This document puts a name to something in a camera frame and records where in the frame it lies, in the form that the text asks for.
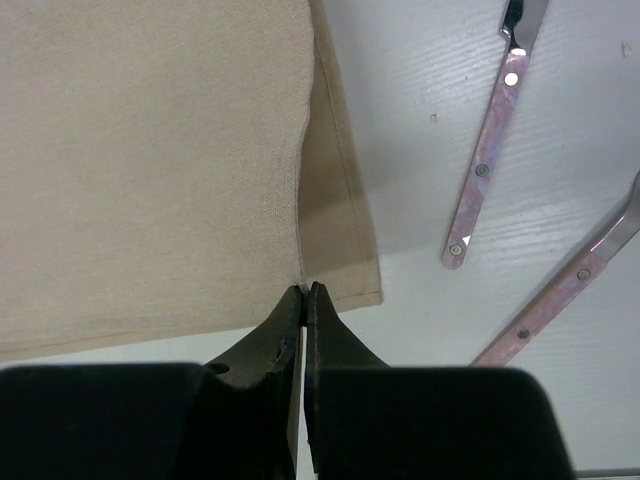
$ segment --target metal rivet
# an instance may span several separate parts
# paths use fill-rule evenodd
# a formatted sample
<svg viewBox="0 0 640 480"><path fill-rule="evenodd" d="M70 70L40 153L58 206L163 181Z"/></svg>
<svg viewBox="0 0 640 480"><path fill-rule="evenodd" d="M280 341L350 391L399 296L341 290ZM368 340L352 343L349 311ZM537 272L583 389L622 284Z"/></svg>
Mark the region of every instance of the metal rivet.
<svg viewBox="0 0 640 480"><path fill-rule="evenodd" d="M449 248L449 251L451 252L451 255L453 255L454 257L457 257L458 255L462 255L462 247L458 244L451 245L451 247Z"/></svg>
<svg viewBox="0 0 640 480"><path fill-rule="evenodd" d="M478 175L479 177L486 177L487 175L489 175L489 166L485 165L484 163L478 165L476 167L476 175Z"/></svg>
<svg viewBox="0 0 640 480"><path fill-rule="evenodd" d="M518 74L517 73L507 73L504 76L504 83L509 87L513 87L516 83L518 83Z"/></svg>
<svg viewBox="0 0 640 480"><path fill-rule="evenodd" d="M587 280L591 276L591 272L586 268L578 272L578 280Z"/></svg>

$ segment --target screw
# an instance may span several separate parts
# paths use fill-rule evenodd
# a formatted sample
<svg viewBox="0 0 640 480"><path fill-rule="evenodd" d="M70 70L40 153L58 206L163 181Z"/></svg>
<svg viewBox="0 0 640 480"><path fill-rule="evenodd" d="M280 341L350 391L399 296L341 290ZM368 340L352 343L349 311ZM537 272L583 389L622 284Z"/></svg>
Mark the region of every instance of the screw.
<svg viewBox="0 0 640 480"><path fill-rule="evenodd" d="M457 257L458 255L462 254L462 247L458 244L451 245L451 247L449 248L449 251L451 252L451 255L453 255L454 257Z"/></svg>
<svg viewBox="0 0 640 480"><path fill-rule="evenodd" d="M578 280L587 280L591 276L591 272L586 268L578 272Z"/></svg>
<svg viewBox="0 0 640 480"><path fill-rule="evenodd" d="M486 177L487 175L489 175L489 166L485 165L484 163L478 165L476 167L476 175L478 175L479 177Z"/></svg>

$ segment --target knife blade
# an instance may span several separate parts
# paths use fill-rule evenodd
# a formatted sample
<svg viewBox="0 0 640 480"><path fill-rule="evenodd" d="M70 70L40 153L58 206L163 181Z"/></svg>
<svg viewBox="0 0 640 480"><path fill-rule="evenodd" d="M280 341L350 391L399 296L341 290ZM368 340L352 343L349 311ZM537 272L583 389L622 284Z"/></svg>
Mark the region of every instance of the knife blade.
<svg viewBox="0 0 640 480"><path fill-rule="evenodd" d="M507 7L501 31L507 35L509 46L442 254L442 263L452 270L460 268L467 254L548 3L549 0L511 0Z"/></svg>
<svg viewBox="0 0 640 480"><path fill-rule="evenodd" d="M640 231L640 172L623 206L518 314L473 365L504 366L571 303Z"/></svg>

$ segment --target pink handle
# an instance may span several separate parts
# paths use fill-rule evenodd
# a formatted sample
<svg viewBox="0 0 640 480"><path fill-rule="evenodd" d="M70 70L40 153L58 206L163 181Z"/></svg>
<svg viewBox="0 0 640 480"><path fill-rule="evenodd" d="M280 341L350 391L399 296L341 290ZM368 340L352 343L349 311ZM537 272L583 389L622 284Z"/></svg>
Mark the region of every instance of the pink handle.
<svg viewBox="0 0 640 480"><path fill-rule="evenodd" d="M502 62L442 255L447 268L464 261L528 65L528 56L511 51Z"/></svg>
<svg viewBox="0 0 640 480"><path fill-rule="evenodd" d="M504 366L542 331L607 266L592 252L564 269L516 320L494 340L473 365Z"/></svg>

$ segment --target pearlescent pink handle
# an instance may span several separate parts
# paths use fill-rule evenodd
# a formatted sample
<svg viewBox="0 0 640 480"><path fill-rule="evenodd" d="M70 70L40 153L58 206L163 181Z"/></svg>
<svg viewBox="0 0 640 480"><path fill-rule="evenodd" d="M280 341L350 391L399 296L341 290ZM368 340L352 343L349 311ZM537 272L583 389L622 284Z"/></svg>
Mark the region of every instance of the pearlescent pink handle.
<svg viewBox="0 0 640 480"><path fill-rule="evenodd" d="M607 262L587 252L572 262L550 283L473 362L501 367L520 352L606 268Z"/></svg>
<svg viewBox="0 0 640 480"><path fill-rule="evenodd" d="M528 66L529 56L522 49L504 57L442 254L447 268L459 268L467 254Z"/></svg>

